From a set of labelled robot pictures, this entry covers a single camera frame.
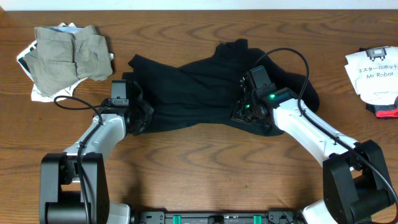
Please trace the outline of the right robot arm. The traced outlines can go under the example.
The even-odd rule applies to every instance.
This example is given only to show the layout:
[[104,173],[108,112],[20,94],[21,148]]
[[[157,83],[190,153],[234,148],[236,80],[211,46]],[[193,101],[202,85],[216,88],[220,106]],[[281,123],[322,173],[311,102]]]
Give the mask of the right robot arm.
[[330,126],[296,94],[270,81],[244,77],[232,119],[263,124],[292,136],[321,165],[322,199],[302,211],[304,223],[371,223],[371,217],[397,205],[382,149],[372,140],[359,142]]

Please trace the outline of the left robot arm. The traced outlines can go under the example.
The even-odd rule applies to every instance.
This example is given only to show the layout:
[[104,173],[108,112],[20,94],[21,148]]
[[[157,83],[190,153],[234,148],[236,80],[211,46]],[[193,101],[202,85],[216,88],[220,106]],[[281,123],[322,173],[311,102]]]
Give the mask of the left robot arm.
[[39,221],[53,223],[139,223],[140,215],[125,203],[109,199],[105,162],[127,134],[141,134],[153,107],[138,82],[112,82],[111,96],[93,106],[90,127],[70,147],[46,154],[40,165]]

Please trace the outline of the black t-shirt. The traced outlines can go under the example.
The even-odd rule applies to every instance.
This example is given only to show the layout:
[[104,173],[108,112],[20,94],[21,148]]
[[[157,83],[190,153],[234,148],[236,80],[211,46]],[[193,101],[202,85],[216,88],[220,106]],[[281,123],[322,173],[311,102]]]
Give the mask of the black t-shirt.
[[221,43],[213,56],[196,62],[171,67],[140,55],[135,55],[123,78],[138,82],[154,114],[145,133],[159,133],[187,128],[200,123],[225,124],[251,134],[278,136],[283,132],[271,127],[244,124],[230,119],[234,103],[243,91],[240,79],[255,66],[265,67],[278,89],[304,91],[302,100],[313,111],[318,111],[318,93],[305,77],[286,72],[274,63],[264,51],[250,48],[246,39]]

